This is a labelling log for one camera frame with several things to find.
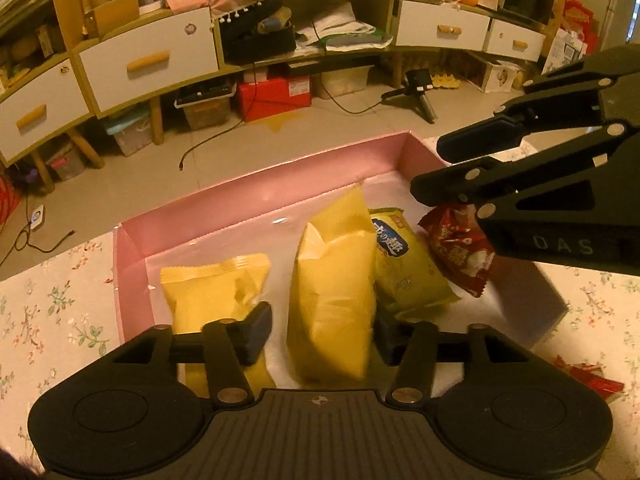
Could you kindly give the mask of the red storage box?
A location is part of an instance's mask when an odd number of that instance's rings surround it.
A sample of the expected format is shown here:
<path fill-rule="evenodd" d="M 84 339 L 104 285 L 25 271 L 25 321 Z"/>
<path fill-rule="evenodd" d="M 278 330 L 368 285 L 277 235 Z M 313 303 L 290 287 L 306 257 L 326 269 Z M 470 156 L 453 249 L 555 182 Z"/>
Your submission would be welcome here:
<path fill-rule="evenodd" d="M 244 82 L 236 90 L 236 99 L 239 114 L 246 122 L 292 112 L 311 104 L 310 79 L 277 77 Z"/>

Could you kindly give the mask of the plain yellow snack bag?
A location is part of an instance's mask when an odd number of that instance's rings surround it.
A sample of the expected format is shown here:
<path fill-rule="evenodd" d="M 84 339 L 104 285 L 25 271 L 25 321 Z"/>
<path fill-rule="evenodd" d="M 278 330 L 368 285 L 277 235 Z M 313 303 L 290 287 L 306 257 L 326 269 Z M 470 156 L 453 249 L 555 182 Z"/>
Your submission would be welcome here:
<path fill-rule="evenodd" d="M 260 303 L 271 268 L 265 254 L 237 256 L 207 266 L 165 266 L 160 284 L 176 334 L 198 333 L 209 322 L 242 321 Z M 274 386 L 262 350 L 244 375 L 255 396 Z"/>

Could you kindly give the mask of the yellow printed snack bag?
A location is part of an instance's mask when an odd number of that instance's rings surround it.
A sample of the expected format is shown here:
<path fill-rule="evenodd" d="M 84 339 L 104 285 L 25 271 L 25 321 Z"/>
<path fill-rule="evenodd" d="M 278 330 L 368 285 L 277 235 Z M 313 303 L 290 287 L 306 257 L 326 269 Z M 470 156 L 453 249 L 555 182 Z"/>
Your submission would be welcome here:
<path fill-rule="evenodd" d="M 307 222 L 294 263 L 286 334 L 303 384 L 343 388 L 366 378 L 375 254 L 375 229 L 358 186 Z"/>

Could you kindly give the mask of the yellow blue-label snack bag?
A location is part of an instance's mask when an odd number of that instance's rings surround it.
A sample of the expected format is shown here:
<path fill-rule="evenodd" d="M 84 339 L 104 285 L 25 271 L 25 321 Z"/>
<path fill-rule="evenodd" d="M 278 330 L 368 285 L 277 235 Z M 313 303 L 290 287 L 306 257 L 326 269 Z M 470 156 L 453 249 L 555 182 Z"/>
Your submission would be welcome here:
<path fill-rule="evenodd" d="M 374 287 L 398 320 L 423 320 L 428 309 L 459 300 L 399 208 L 370 210 L 376 234 Z"/>

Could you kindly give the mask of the red snack bag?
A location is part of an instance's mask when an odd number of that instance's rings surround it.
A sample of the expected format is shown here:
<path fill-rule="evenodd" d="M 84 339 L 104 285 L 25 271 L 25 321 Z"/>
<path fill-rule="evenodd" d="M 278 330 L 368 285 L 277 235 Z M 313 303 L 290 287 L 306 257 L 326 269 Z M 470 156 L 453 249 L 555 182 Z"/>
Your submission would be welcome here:
<path fill-rule="evenodd" d="M 602 367 L 599 365 L 587 363 L 577 365 L 570 364 L 560 356 L 556 356 L 552 364 L 568 376 L 573 377 L 597 393 L 605 402 L 613 402 L 624 393 L 625 385 L 622 382 L 616 382 L 616 380 L 606 378 L 603 375 Z"/>
<path fill-rule="evenodd" d="M 471 296 L 482 296 L 496 253 L 477 223 L 476 208 L 436 206 L 422 217 L 419 226 L 442 274 Z"/>

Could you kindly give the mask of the black box on shelf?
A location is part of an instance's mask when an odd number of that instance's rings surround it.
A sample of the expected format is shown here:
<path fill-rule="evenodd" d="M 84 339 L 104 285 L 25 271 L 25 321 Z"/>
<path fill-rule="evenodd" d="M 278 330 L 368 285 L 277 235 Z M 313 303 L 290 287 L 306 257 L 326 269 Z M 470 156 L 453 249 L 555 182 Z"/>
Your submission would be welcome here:
<path fill-rule="evenodd" d="M 219 22 L 222 53 L 228 64 L 250 64 L 296 49 L 292 25 L 261 34 L 257 26 L 264 18 L 262 8 L 250 8 L 230 14 Z"/>

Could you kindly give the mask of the floral tablecloth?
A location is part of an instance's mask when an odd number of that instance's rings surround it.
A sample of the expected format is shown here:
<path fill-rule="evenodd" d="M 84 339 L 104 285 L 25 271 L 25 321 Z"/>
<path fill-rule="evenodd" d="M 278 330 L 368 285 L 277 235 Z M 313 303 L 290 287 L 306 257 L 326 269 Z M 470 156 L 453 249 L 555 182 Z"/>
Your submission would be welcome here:
<path fill-rule="evenodd" d="M 43 393 L 124 342 L 114 289 L 114 231 L 9 278 L 1 285 L 1 443 L 37 461 L 27 415 Z M 546 360 L 602 367 L 624 393 L 612 402 L 614 434 L 600 473 L 609 479 L 639 474 L 639 281 L 632 275 L 535 263 L 562 297 L 566 315 L 534 350 Z M 286 348 L 266 344 L 267 370 L 293 388 Z"/>

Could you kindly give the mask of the wooden cabinet with drawers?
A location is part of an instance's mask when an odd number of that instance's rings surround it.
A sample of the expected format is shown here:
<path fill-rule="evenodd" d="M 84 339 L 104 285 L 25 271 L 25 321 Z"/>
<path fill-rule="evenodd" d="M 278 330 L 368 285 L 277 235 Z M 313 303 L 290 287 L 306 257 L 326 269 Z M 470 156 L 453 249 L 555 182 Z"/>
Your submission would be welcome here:
<path fill-rule="evenodd" d="M 1 160 L 188 84 L 281 58 L 329 54 L 371 29 L 368 50 L 448 48 L 535 61 L 525 0 L 1 0 Z"/>

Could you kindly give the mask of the pink cardboard tray box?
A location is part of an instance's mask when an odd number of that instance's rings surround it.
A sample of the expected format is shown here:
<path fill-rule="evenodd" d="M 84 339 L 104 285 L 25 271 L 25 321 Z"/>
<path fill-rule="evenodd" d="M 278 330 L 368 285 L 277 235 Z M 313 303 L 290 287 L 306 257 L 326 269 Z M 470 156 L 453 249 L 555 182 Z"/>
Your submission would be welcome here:
<path fill-rule="evenodd" d="M 444 166 L 413 134 L 394 133 L 221 182 L 122 222 L 114 231 L 120 339 L 170 322 L 160 286 L 165 266 L 204 266 L 263 252 L 271 261 L 264 288 L 274 315 L 269 348 L 282 349 L 290 279 L 307 221 L 356 186 L 369 207 L 398 207 L 415 228 L 427 209 L 411 196 L 409 182 Z M 430 321 L 450 332 L 488 324 L 527 348 L 544 340 L 567 312 L 535 263 L 510 258 L 495 258 L 482 296 L 459 297 L 450 308 L 431 310 Z"/>

